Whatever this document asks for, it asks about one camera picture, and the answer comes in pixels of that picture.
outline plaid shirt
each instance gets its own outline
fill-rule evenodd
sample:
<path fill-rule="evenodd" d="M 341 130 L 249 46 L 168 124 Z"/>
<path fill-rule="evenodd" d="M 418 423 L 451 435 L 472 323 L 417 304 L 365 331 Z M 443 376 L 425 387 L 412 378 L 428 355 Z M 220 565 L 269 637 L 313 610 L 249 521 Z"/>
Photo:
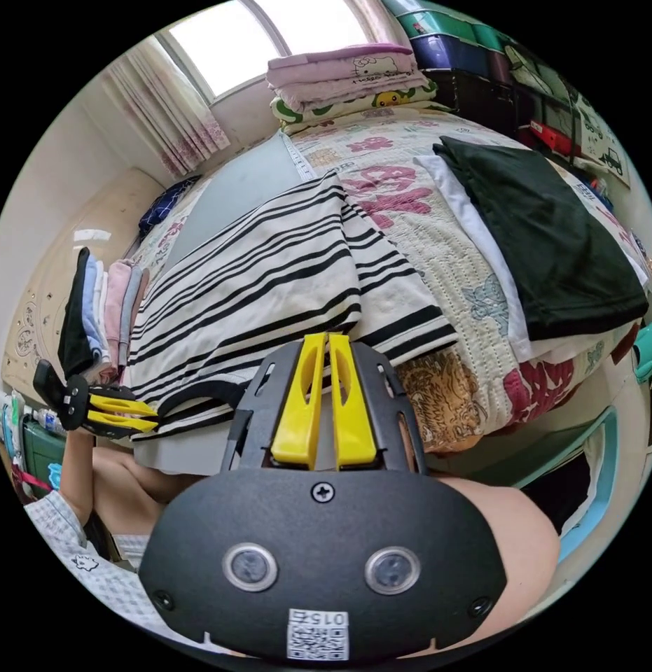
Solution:
<path fill-rule="evenodd" d="M 123 618 L 154 633 L 200 649 L 231 653 L 210 642 L 194 642 L 171 630 L 132 571 L 101 558 L 59 492 L 25 506 L 32 523 L 64 566 L 92 595 Z"/>

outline blue pillow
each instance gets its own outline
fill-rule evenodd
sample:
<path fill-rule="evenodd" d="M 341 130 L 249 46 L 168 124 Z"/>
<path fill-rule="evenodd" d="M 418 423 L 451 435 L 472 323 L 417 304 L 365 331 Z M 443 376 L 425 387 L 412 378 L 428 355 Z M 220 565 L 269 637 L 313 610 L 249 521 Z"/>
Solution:
<path fill-rule="evenodd" d="M 188 177 L 181 182 L 172 184 L 169 189 L 160 194 L 152 203 L 151 207 L 146 210 L 146 213 L 139 220 L 139 240 L 143 240 L 148 232 L 172 211 L 179 199 L 190 189 L 190 187 L 202 177 L 201 175 L 194 175 Z"/>

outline headboard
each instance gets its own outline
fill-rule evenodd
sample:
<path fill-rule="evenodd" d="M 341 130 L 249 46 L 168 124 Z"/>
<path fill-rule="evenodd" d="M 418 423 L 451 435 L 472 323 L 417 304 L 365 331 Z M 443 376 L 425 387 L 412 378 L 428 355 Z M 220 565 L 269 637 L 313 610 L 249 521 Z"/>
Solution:
<path fill-rule="evenodd" d="M 36 364 L 50 361 L 63 378 L 57 346 L 81 247 L 108 268 L 122 259 L 137 238 L 141 215 L 162 193 L 137 168 L 104 187 L 62 228 L 34 270 L 18 302 L 4 347 L 1 378 L 18 392 L 39 400 L 32 380 Z"/>

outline bottle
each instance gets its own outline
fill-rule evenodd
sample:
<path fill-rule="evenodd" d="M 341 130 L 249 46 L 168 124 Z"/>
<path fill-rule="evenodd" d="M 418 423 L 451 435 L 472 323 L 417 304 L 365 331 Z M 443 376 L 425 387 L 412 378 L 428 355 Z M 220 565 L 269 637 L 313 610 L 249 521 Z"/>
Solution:
<path fill-rule="evenodd" d="M 41 408 L 38 411 L 33 410 L 32 418 L 48 432 L 59 436 L 67 436 L 67 431 L 62 427 L 60 419 L 51 410 L 47 408 Z"/>

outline curtain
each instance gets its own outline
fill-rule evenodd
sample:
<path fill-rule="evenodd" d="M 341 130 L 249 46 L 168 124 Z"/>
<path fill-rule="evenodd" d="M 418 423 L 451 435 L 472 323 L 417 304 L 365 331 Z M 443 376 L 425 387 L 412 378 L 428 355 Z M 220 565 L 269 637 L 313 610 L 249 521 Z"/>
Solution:
<path fill-rule="evenodd" d="M 381 0 L 345 0 L 370 42 L 390 42 L 412 48 L 407 33 Z"/>
<path fill-rule="evenodd" d="M 206 102 L 154 36 L 106 68 L 101 86 L 175 179 L 230 145 Z"/>

